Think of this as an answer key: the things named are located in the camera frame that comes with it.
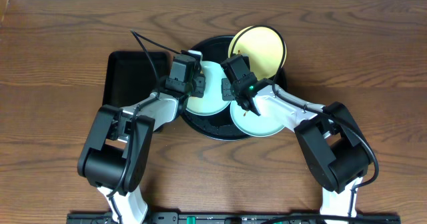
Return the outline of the mint plate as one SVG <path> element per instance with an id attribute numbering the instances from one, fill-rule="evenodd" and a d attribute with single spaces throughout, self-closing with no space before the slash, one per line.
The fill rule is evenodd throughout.
<path id="1" fill-rule="evenodd" d="M 240 131 L 253 137 L 268 137 L 284 128 L 272 118 L 257 116 L 251 111 L 243 110 L 236 101 L 230 104 L 230 116 Z"/>
<path id="2" fill-rule="evenodd" d="M 222 99 L 222 79 L 226 75 L 220 64 L 213 61 L 202 61 L 201 70 L 205 75 L 203 97 L 190 97 L 186 110 L 195 115 L 215 115 L 230 104 Z"/>

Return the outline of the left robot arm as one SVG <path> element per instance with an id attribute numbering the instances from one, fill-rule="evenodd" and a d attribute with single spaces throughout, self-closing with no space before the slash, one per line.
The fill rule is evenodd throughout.
<path id="1" fill-rule="evenodd" d="M 149 97 L 127 107 L 99 108 L 77 163 L 77 172 L 106 198 L 111 215 L 93 223 L 143 223 L 148 206 L 141 196 L 153 133 L 177 119 L 188 99 L 203 85 L 199 51 L 173 57 L 168 76 L 159 79 Z"/>

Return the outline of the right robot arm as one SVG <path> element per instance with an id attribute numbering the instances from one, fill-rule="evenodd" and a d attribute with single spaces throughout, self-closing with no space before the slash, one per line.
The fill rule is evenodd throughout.
<path id="1" fill-rule="evenodd" d="M 244 55 L 233 55 L 221 67 L 243 110 L 271 118 L 295 133 L 311 174 L 323 188 L 321 214 L 334 222 L 354 222 L 357 192 L 376 180 L 379 167 L 346 106 L 310 103 L 270 79 L 258 80 Z M 375 174 L 364 181 L 369 165 Z"/>

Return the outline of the black round tray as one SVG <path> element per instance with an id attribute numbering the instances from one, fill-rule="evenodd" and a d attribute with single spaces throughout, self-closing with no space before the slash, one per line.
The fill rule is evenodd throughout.
<path id="1" fill-rule="evenodd" d="M 192 49 L 200 51 L 204 61 L 221 62 L 228 56 L 228 47 L 233 38 L 233 35 L 211 37 L 194 45 Z M 202 116 L 185 111 L 181 117 L 192 129 L 213 139 L 237 141 L 250 138 L 232 121 L 230 105 L 214 115 Z"/>

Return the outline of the black rectangular tray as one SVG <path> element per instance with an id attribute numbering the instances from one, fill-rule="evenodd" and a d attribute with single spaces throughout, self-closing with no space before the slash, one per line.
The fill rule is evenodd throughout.
<path id="1" fill-rule="evenodd" d="M 169 55 L 154 51 L 114 51 L 108 57 L 103 105 L 126 107 L 149 97 L 156 85 L 153 72 L 163 77 L 169 71 Z"/>

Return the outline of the yellow plate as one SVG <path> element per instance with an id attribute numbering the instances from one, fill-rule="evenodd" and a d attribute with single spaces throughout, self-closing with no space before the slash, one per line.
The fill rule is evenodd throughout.
<path id="1" fill-rule="evenodd" d="M 228 47 L 228 57 L 247 55 L 250 71 L 258 80 L 273 77 L 286 60 L 287 49 L 283 37 L 272 27 L 254 25 L 238 32 Z"/>

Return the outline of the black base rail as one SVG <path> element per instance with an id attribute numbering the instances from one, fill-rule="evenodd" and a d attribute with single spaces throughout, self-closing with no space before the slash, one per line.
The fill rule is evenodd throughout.
<path id="1" fill-rule="evenodd" d="M 200 214 L 200 213 L 175 213 L 154 212 L 149 214 L 144 223 L 147 224 L 260 224 L 277 219 L 279 223 L 329 223 L 329 220 L 312 219 L 309 213 L 293 213 L 289 215 L 238 215 L 238 214 Z M 113 214 L 107 213 L 70 213 L 67 215 L 66 224 L 102 224 L 115 223 Z"/>

